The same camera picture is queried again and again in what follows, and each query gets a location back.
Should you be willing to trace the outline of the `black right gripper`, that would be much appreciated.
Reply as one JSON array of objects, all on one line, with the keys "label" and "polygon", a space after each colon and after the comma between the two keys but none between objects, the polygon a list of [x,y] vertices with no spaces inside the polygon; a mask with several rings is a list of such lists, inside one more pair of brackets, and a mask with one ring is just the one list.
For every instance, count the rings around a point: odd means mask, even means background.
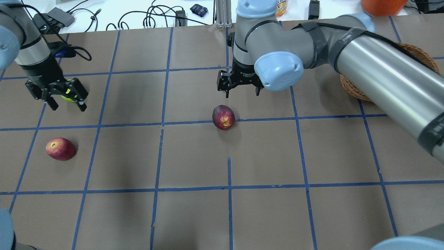
[{"label": "black right gripper", "polygon": [[217,76],[217,90],[225,92],[225,97],[229,98],[230,90],[240,85],[253,85],[255,87],[255,95],[259,96],[264,88],[259,76],[253,69],[233,68],[232,72],[220,70]]}]

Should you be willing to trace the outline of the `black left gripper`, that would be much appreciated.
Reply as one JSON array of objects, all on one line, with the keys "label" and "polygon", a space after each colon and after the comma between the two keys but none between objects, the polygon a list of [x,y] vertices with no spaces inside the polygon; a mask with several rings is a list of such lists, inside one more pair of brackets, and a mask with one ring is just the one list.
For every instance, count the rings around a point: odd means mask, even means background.
[{"label": "black left gripper", "polygon": [[[60,95],[62,97],[62,83],[65,81],[58,80],[56,82],[46,84],[45,86],[43,86],[43,85],[38,86],[37,84],[33,83],[31,80],[28,80],[25,83],[25,86],[27,87],[27,89],[29,90],[29,92],[31,93],[31,95],[33,96],[33,98],[35,100],[39,100],[39,99],[46,100],[46,104],[52,110],[55,111],[55,110],[57,110],[59,105],[58,105],[57,101],[54,100],[54,98],[52,96],[53,95]],[[85,100],[88,97],[89,92],[83,86],[83,84],[80,82],[80,80],[79,80],[78,87],[80,88],[80,90],[79,90],[80,97],[75,98],[75,103],[78,106],[78,108],[80,109],[80,111],[84,112],[87,109],[87,105],[85,103]]]}]

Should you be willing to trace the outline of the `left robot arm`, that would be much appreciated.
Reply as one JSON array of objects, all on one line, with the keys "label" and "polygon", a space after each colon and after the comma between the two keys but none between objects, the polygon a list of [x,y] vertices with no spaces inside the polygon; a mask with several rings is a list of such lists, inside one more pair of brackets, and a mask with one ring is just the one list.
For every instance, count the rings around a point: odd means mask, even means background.
[{"label": "left robot arm", "polygon": [[53,96],[60,95],[84,112],[89,93],[78,78],[64,77],[57,58],[73,58],[85,49],[68,44],[63,38],[48,43],[28,16],[27,8],[31,6],[18,0],[1,1],[1,69],[17,63],[28,77],[25,86],[32,97],[52,110],[58,108]]}]

